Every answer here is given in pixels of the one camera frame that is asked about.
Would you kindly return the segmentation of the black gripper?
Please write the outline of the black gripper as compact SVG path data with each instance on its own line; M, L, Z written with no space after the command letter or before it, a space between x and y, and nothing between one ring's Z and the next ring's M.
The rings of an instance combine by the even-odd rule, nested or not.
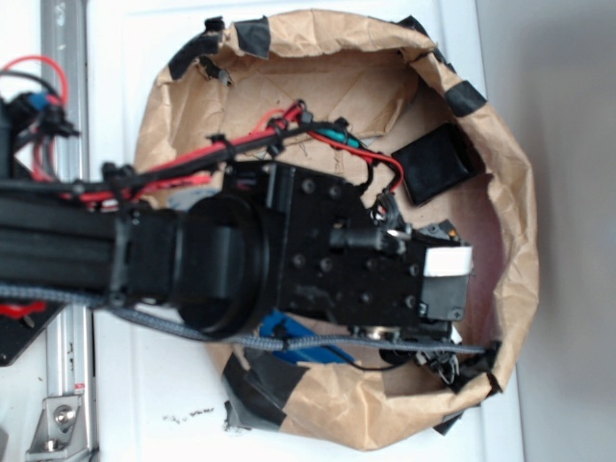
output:
M279 311L356 337L429 345L381 355L412 356L455 381L453 325L465 315L473 248L448 221L414 229L391 194L366 208L343 178L283 163L269 165L266 203L285 216Z

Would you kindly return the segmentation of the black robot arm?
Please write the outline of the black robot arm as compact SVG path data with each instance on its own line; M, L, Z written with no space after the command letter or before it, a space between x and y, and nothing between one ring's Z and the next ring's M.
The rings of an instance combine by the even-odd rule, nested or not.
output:
M185 210L100 213L1 198L1 313L105 308L172 335L291 362L345 362L346 347L408 361L446 384L467 352L473 251L449 222L415 228L385 192L279 162L245 162Z

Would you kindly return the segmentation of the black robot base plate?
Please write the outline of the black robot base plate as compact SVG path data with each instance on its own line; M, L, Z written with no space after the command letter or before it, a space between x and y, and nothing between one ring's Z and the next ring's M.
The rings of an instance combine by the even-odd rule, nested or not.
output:
M12 365L64 308L58 302L1 302L1 366Z

